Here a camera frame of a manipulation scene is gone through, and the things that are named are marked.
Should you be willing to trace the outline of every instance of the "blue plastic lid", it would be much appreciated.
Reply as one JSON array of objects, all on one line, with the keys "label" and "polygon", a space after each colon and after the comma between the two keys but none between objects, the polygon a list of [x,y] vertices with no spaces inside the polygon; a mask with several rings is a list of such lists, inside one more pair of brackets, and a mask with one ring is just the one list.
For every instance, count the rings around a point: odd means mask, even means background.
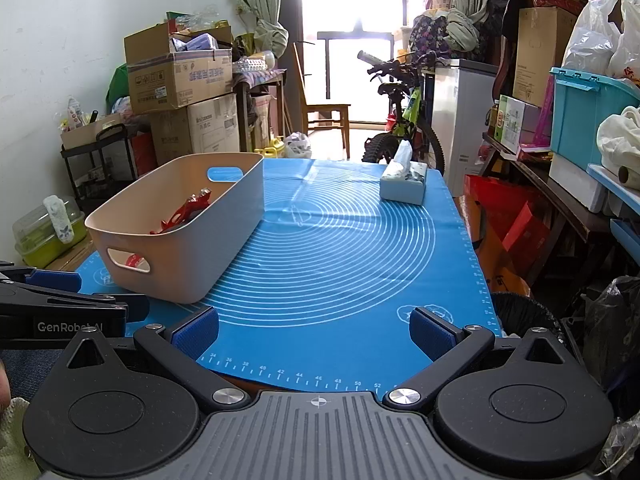
[{"label": "blue plastic lid", "polygon": [[591,81],[603,83],[605,85],[615,86],[618,90],[625,91],[631,97],[635,97],[640,100],[640,89],[635,85],[629,85],[620,79],[613,79],[605,75],[592,74],[589,72],[578,72],[577,70],[569,70],[568,68],[558,68],[557,66],[551,69],[551,73],[554,75],[573,77],[581,79],[583,81]]}]

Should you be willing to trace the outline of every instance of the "bicycle wheel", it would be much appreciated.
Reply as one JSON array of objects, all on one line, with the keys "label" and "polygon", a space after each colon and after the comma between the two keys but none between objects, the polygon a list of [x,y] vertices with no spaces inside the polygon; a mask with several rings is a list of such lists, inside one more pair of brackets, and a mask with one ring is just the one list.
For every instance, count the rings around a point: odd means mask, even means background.
[{"label": "bicycle wheel", "polygon": [[444,175],[444,152],[433,128],[423,118],[418,119],[416,128],[422,134],[422,145],[417,150],[421,161],[432,170],[438,170]]},{"label": "bicycle wheel", "polygon": [[364,143],[362,161],[377,164],[381,160],[385,160],[388,164],[394,158],[399,144],[400,141],[394,134],[389,132],[377,134],[375,137],[367,139]]}]

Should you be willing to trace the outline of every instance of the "blue mat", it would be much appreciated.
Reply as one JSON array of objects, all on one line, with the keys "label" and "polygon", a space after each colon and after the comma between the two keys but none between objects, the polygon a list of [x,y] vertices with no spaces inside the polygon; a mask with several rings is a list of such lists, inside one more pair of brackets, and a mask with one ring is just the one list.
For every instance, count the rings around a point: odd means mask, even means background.
[{"label": "blue mat", "polygon": [[[380,200],[383,169],[266,159],[264,219],[226,273],[196,305],[153,300],[144,323],[170,324],[213,305],[220,335],[203,366],[284,388],[379,397],[430,363],[409,338],[415,306],[499,335],[440,174],[428,173],[424,205],[413,206]],[[78,272],[82,292],[118,288],[97,253]]]}]

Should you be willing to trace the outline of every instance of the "beige storage bin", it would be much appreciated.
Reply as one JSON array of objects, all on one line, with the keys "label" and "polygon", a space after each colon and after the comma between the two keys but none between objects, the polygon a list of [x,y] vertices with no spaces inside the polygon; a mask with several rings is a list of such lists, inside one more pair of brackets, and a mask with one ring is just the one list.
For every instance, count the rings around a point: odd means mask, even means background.
[{"label": "beige storage bin", "polygon": [[[239,168],[237,182],[212,182],[209,168]],[[208,187],[210,204],[193,221],[159,235],[192,194]],[[85,225],[113,281],[176,303],[201,300],[225,272],[264,213],[262,156],[186,155],[153,170],[91,213]],[[132,254],[145,261],[125,265]]]}]

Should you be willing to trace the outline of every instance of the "bicycle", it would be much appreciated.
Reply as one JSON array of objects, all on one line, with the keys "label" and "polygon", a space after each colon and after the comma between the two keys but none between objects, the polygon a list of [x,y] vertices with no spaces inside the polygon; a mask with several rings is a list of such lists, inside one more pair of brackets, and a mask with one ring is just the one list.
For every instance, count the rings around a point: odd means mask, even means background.
[{"label": "bicycle", "polygon": [[[425,162],[429,168],[444,174],[444,153],[431,127],[431,110],[423,100],[423,96],[427,96],[433,102],[436,53],[431,51],[415,62],[400,63],[397,59],[382,61],[361,50],[358,59],[372,65],[367,70],[368,74],[373,74],[372,81],[385,75],[398,80],[382,83],[378,87],[378,94],[389,97],[393,111],[389,114],[385,131],[366,140],[362,161],[377,164],[384,160],[388,164],[394,158],[400,141],[406,139],[414,149],[413,160]],[[406,96],[409,102],[402,110],[402,101]]]}]

